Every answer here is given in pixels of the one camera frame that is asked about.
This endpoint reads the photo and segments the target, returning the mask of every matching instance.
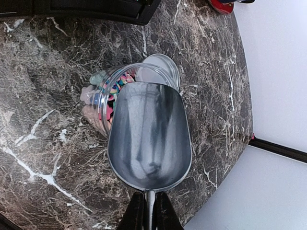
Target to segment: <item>marble countertop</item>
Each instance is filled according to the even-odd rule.
[[[107,140],[81,114],[92,73],[153,53],[179,67],[193,162],[169,191],[185,224],[252,135],[244,50],[234,15],[164,0],[144,27],[95,19],[0,22],[0,213],[24,230],[115,229],[132,190],[112,174]]]

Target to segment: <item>metal scoop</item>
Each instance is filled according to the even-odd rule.
[[[146,230],[154,230],[155,193],[178,185],[191,166],[191,142],[184,105],[171,87],[145,82],[120,91],[108,143],[116,176],[146,193]]]

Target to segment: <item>scoop handle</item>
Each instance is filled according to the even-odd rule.
[[[154,203],[155,203],[155,191],[149,190],[145,192],[146,197],[146,223],[145,230],[155,230],[155,212],[154,212]]]

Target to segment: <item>black trim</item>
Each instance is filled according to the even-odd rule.
[[[259,149],[267,150],[297,161],[307,163],[307,153],[295,149],[291,149],[282,145],[277,145],[266,140],[254,138],[249,142],[249,145]]]

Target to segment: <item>jar lid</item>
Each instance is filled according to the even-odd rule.
[[[153,64],[163,68],[172,78],[172,81],[179,90],[180,76],[179,71],[174,61],[164,54],[153,54],[147,57],[143,63]]]

